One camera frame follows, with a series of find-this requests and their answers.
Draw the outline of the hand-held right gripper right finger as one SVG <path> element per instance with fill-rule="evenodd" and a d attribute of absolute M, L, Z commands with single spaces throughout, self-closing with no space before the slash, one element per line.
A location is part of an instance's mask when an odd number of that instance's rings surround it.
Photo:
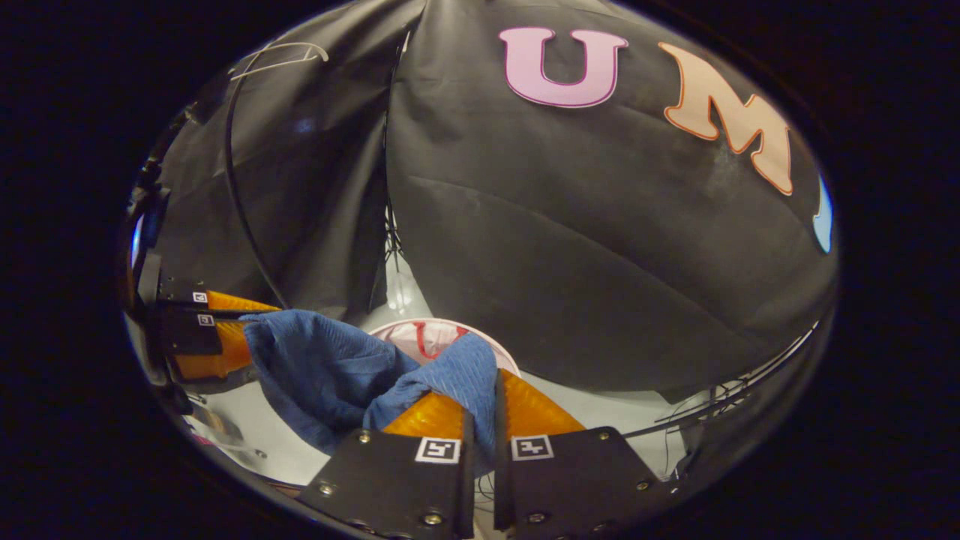
<path fill-rule="evenodd" d="M 611 539 L 665 512 L 679 488 L 662 481 L 610 426 L 542 424 L 555 408 L 525 382 L 495 382 L 493 528 L 508 539 Z"/>

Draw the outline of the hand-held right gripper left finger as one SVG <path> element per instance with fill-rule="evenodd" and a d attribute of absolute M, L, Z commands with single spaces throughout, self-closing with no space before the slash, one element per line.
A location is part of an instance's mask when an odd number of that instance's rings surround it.
<path fill-rule="evenodd" d="M 473 540 L 475 463 L 473 414 L 431 391 L 387 427 L 347 435 L 298 499 L 385 540 Z"/>

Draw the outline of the blue corduroy shirt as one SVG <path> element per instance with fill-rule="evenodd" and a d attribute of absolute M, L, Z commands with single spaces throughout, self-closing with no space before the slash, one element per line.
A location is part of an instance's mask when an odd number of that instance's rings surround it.
<path fill-rule="evenodd" d="M 478 451 L 473 474 L 495 461 L 495 353 L 467 332 L 419 364 L 397 345 L 307 310 L 242 317 L 262 393 L 278 417 L 316 450 L 332 455 L 357 428 L 386 431 L 422 398 L 439 395 L 469 411 Z"/>

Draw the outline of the pink laundry hamper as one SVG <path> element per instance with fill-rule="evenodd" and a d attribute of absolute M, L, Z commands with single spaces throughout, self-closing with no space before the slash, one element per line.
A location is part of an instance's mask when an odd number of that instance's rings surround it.
<path fill-rule="evenodd" d="M 463 322 L 441 318 L 412 318 L 387 322 L 367 332 L 374 338 L 394 344 L 399 350 L 418 362 L 427 365 L 438 359 L 454 341 L 464 335 L 474 334 L 483 339 L 493 350 L 496 366 L 517 377 L 521 376 L 517 362 L 507 351 L 490 335 L 480 329 L 470 327 Z"/>

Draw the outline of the white clothes hanger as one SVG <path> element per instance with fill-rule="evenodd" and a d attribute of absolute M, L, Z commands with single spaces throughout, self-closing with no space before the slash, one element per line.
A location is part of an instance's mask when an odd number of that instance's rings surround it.
<path fill-rule="evenodd" d="M 240 81 L 255 73 L 309 62 L 328 62 L 329 52 L 322 46 L 304 41 L 275 42 L 238 59 L 227 69 L 230 82 Z"/>

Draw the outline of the black backdrop cloth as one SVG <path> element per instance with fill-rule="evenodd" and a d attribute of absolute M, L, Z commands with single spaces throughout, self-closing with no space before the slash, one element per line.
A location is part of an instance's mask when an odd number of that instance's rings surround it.
<path fill-rule="evenodd" d="M 359 323 L 397 239 L 430 314 L 548 382 L 668 395 L 822 365 L 829 175 L 731 55 L 613 0 L 347 0 L 246 55 L 295 41 L 329 61 L 247 76 L 233 127 L 291 307 Z M 162 160 L 157 249 L 174 275 L 271 301 L 223 167 L 240 58 Z"/>

